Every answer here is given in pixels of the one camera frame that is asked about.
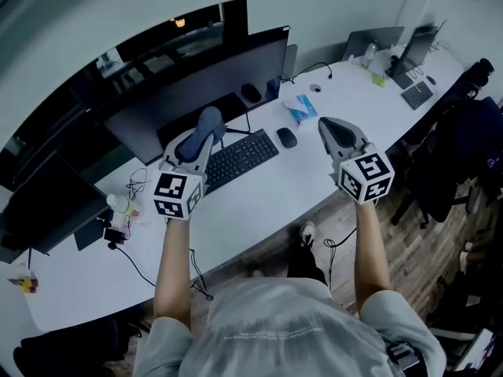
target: water bottle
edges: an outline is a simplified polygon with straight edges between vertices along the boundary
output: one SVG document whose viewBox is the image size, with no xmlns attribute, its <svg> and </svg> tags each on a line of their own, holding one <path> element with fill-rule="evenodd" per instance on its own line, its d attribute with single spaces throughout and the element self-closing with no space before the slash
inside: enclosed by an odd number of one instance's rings
<svg viewBox="0 0 503 377">
<path fill-rule="evenodd" d="M 362 65 L 363 68 L 369 68 L 370 63 L 372 63 L 372 60 L 376 55 L 376 51 L 377 51 L 377 45 L 374 42 L 370 43 L 367 46 L 365 55 L 360 60 L 360 64 Z"/>
<path fill-rule="evenodd" d="M 115 194 L 107 195 L 107 204 L 115 212 L 126 215 L 129 218 L 138 219 L 141 216 L 141 206 L 134 201 L 131 201 L 124 196 L 116 196 Z"/>
</svg>

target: computer monitor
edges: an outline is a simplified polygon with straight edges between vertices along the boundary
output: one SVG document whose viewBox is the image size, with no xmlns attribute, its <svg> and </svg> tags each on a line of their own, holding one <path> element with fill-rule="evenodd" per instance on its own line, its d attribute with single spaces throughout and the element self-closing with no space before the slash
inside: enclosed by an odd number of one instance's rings
<svg viewBox="0 0 503 377">
<path fill-rule="evenodd" d="M 404 27 L 388 27 L 351 32 L 341 61 L 347 61 L 351 56 L 363 56 L 370 43 L 375 43 L 378 51 L 390 49 L 398 43 L 404 29 Z"/>
<path fill-rule="evenodd" d="M 155 162 L 207 106 L 229 122 L 277 99 L 288 33 L 277 28 L 226 42 L 155 74 L 101 111 L 105 126 L 145 165 Z M 245 84 L 259 91 L 259 101 L 242 95 Z"/>
<path fill-rule="evenodd" d="M 423 63 L 428 54 L 431 44 L 435 40 L 438 32 L 437 27 L 424 26 L 416 28 L 412 38 L 403 54 L 393 65 L 386 70 L 386 73 L 404 90 L 413 84 L 407 76 L 407 72 L 413 70 Z"/>
<path fill-rule="evenodd" d="M 46 254 L 107 208 L 105 195 L 54 153 L 11 196 L 0 217 L 0 254 L 29 247 Z"/>
</svg>

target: white sneaker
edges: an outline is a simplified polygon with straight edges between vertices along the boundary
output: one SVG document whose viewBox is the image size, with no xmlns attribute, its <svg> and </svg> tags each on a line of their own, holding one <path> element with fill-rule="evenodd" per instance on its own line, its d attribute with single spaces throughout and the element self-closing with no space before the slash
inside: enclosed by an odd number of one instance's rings
<svg viewBox="0 0 503 377">
<path fill-rule="evenodd" d="M 306 222 L 300 229 L 301 245 L 303 247 L 311 247 L 314 242 L 314 235 L 316 234 L 316 227 L 313 222 Z"/>
<path fill-rule="evenodd" d="M 462 273 L 466 273 L 466 269 L 468 268 L 468 261 L 466 260 L 467 255 L 468 255 L 467 251 L 462 251 L 459 254 L 459 270 Z"/>
<path fill-rule="evenodd" d="M 264 272 L 261 269 L 254 269 L 251 273 L 251 278 L 262 278 L 264 277 Z"/>
</svg>

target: black keyboard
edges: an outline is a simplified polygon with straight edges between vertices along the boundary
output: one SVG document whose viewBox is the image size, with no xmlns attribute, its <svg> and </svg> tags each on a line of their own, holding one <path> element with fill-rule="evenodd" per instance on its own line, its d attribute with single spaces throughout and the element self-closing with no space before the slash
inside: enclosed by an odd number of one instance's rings
<svg viewBox="0 0 503 377">
<path fill-rule="evenodd" d="M 235 142 L 216 152 L 206 166 L 206 194 L 220 189 L 235 178 L 279 154 L 264 130 Z"/>
<path fill-rule="evenodd" d="M 402 93 L 403 99 L 409 104 L 409 106 L 416 110 L 424 102 L 433 96 L 433 92 L 428 88 L 424 81 L 411 86 L 407 91 Z"/>
</svg>

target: white desk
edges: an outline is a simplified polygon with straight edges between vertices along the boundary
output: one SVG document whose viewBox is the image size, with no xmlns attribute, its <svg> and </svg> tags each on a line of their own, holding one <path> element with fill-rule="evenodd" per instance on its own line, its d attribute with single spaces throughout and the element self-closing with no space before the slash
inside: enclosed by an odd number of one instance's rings
<svg viewBox="0 0 503 377">
<path fill-rule="evenodd" d="M 445 50 L 428 54 L 423 69 L 424 75 L 432 76 L 437 82 L 436 86 L 428 84 L 434 97 L 413 111 L 400 97 L 402 91 L 393 81 L 387 80 L 381 88 L 372 84 L 366 70 L 348 62 L 330 67 L 331 80 L 327 68 L 301 75 L 295 85 L 287 82 L 281 86 L 280 99 L 249 113 L 252 130 L 263 128 L 280 154 L 216 190 L 198 206 L 191 222 L 190 246 L 196 250 L 197 265 L 203 273 L 267 238 L 336 190 L 328 176 L 331 160 L 321 143 L 318 122 L 314 120 L 304 129 L 296 130 L 281 105 L 286 97 L 307 94 L 320 116 L 357 124 L 371 142 L 386 150 L 431 108 L 464 70 Z M 322 91 L 311 92 L 311 83 L 320 85 Z M 229 126 L 245 129 L 245 118 L 241 116 Z M 290 127 L 297 137 L 294 148 L 283 148 L 277 138 L 276 130 L 284 126 Z M 237 134 L 227 134 L 224 143 L 229 145 L 240 138 Z M 129 176 L 139 167 L 142 164 L 133 159 L 98 182 L 97 187 L 105 193 L 125 193 Z M 149 178 L 156 167 L 154 164 L 149 168 Z M 148 205 L 143 218 L 131 226 L 132 237 L 124 244 L 124 250 L 144 275 L 155 281 L 164 219 L 155 212 L 146 193 L 140 194 L 137 200 Z M 27 261 L 26 254 L 21 261 Z M 56 246 L 50 257 L 34 251 L 31 267 L 40 287 L 36 295 L 26 298 L 42 331 L 66 328 L 118 312 L 151 299 L 154 293 L 153 287 L 140 278 L 127 258 L 110 251 L 103 240 L 79 252 L 71 236 Z M 191 276 L 196 276 L 194 269 Z"/>
</svg>

